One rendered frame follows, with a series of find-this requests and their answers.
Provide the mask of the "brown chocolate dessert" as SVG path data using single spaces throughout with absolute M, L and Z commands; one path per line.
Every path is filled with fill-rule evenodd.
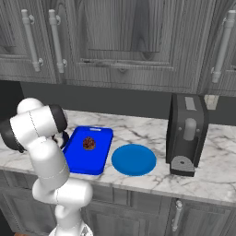
M 96 147 L 96 142 L 92 137 L 87 136 L 83 139 L 83 148 L 85 150 L 93 150 L 95 147 Z

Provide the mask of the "blue rectangular tray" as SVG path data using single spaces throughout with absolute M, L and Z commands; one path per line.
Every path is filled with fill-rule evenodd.
M 83 139 L 87 136 L 92 137 L 96 142 L 93 150 L 83 148 Z M 112 138 L 111 128 L 78 126 L 63 150 L 70 171 L 87 175 L 102 174 Z

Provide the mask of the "blue round plate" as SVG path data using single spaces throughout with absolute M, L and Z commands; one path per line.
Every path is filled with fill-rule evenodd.
M 155 154 L 138 144 L 123 145 L 112 154 L 112 165 L 120 173 L 128 176 L 142 176 L 151 172 L 157 164 Z

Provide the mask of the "black coffee machine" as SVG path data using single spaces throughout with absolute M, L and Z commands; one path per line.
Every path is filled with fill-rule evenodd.
M 166 134 L 170 173 L 195 176 L 205 144 L 209 118 L 203 96 L 172 94 Z

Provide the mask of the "grey wooden upper cupboard door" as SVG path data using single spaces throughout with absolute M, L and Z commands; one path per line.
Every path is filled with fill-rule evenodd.
M 35 19 L 31 30 L 37 55 L 43 59 L 40 72 L 32 65 L 22 9 L 27 9 Z M 0 80 L 56 83 L 43 0 L 0 0 Z
M 57 26 L 63 74 L 57 81 L 112 89 L 195 93 L 216 0 L 43 0 Z
M 220 53 L 230 10 L 236 11 L 236 0 L 216 0 L 198 94 L 236 97 L 236 15 L 225 53 Z

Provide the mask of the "grey wooden cupboard door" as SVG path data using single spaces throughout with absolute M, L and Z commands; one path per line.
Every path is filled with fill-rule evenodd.
M 57 26 L 63 74 L 57 81 L 112 89 L 195 93 L 216 0 L 43 0 Z
M 172 231 L 171 222 L 177 200 L 182 201 L 183 210 L 177 231 Z M 232 224 L 235 219 L 234 207 L 173 198 L 165 236 L 233 236 Z
M 11 217 L 17 232 L 29 236 L 48 236 L 55 228 L 53 207 L 35 200 L 28 189 L 0 188 L 1 207 Z
M 198 94 L 236 97 L 236 15 L 225 53 L 220 53 L 230 10 L 236 11 L 236 0 L 216 0 Z
M 40 72 L 32 65 L 22 9 L 27 9 L 35 19 L 31 30 L 37 55 L 43 59 Z M 43 0 L 0 0 L 0 80 L 56 83 Z
M 94 236 L 164 236 L 169 210 L 158 214 L 92 201 L 82 208 L 82 216 Z

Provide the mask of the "grey wooden drawer front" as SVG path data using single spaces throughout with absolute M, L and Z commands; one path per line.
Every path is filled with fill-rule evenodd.
M 115 205 L 131 206 L 131 192 L 114 187 L 92 185 L 93 199 Z

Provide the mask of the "grey wooden lower cupboard door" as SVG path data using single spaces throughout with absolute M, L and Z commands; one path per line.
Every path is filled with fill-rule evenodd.
M 169 210 L 158 214 L 92 201 L 82 208 L 82 216 L 94 236 L 164 236 Z
M 48 236 L 55 228 L 53 207 L 35 200 L 28 189 L 0 188 L 1 207 L 11 217 L 17 232 L 29 236 Z
M 182 201 L 183 210 L 177 231 L 172 231 L 171 222 L 177 200 Z M 233 236 L 232 224 L 235 219 L 234 207 L 173 198 L 165 236 Z

